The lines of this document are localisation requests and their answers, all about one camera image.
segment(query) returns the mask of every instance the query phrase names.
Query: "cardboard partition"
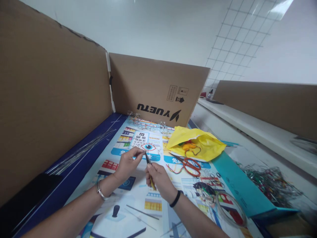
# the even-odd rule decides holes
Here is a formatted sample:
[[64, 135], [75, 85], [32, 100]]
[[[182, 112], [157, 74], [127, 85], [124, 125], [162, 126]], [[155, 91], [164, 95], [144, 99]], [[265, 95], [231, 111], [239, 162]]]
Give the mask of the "cardboard partition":
[[109, 53], [116, 112], [186, 127], [210, 68]]
[[[111, 113], [106, 50], [18, 0], [0, 2], [0, 206]], [[110, 54], [117, 112], [187, 126], [209, 68]]]
[[0, 2], [0, 206], [112, 112], [106, 51], [18, 0]]
[[317, 85], [222, 80], [213, 100], [317, 140]]

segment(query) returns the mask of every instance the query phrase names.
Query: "white wall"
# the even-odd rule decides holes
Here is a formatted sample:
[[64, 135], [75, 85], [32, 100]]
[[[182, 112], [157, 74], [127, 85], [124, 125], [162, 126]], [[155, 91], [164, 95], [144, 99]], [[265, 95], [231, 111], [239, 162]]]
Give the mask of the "white wall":
[[271, 34], [240, 80], [317, 84], [317, 2], [295, 0]]
[[107, 51], [204, 66], [230, 0], [22, 0]]

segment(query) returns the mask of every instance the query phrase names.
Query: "metal wire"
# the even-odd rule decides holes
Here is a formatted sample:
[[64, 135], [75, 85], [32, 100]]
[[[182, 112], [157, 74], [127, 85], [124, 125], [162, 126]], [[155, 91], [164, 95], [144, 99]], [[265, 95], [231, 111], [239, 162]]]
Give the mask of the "metal wire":
[[46, 174], [48, 175], [60, 175], [63, 173], [69, 166], [71, 166], [74, 162], [76, 162], [79, 158], [81, 158], [84, 154], [86, 154], [89, 150], [91, 150], [98, 143], [102, 142], [104, 139], [112, 135], [116, 129], [110, 130], [110, 128], [103, 134], [97, 136], [95, 139], [90, 141], [89, 143], [82, 146], [80, 149], [76, 150], [73, 154], [68, 156], [63, 161], [59, 162], [53, 168], [48, 170]]
[[275, 206], [292, 208], [289, 201], [303, 194], [284, 180], [279, 167], [267, 168], [257, 164], [243, 167], [238, 162], [236, 164]]

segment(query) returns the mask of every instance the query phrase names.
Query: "cardboard box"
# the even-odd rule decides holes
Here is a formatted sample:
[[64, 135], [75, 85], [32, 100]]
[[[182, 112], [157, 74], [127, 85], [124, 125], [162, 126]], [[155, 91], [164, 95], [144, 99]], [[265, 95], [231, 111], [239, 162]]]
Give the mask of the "cardboard box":
[[[106, 50], [89, 38], [18, 0], [3, 0], [0, 45], [2, 206], [112, 108]], [[186, 126], [210, 69], [117, 54], [110, 59], [118, 112]]]
[[109, 53], [116, 112], [186, 127], [209, 68]]

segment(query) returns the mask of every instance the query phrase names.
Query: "yellow plastic bag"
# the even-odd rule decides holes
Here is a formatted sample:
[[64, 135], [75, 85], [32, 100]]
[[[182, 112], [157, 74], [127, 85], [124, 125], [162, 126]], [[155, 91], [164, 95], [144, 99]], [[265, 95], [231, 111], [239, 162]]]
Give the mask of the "yellow plastic bag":
[[[209, 132], [204, 132], [200, 129], [188, 129], [185, 127], [177, 126], [166, 146], [167, 149], [184, 156], [185, 151], [182, 145], [178, 145], [185, 141], [191, 140], [201, 148], [201, 152], [194, 155], [191, 151], [186, 154], [188, 157], [194, 157], [200, 161], [210, 161], [216, 158], [225, 149], [226, 145], [218, 140], [214, 135]], [[194, 153], [199, 151], [199, 148], [193, 149]]]

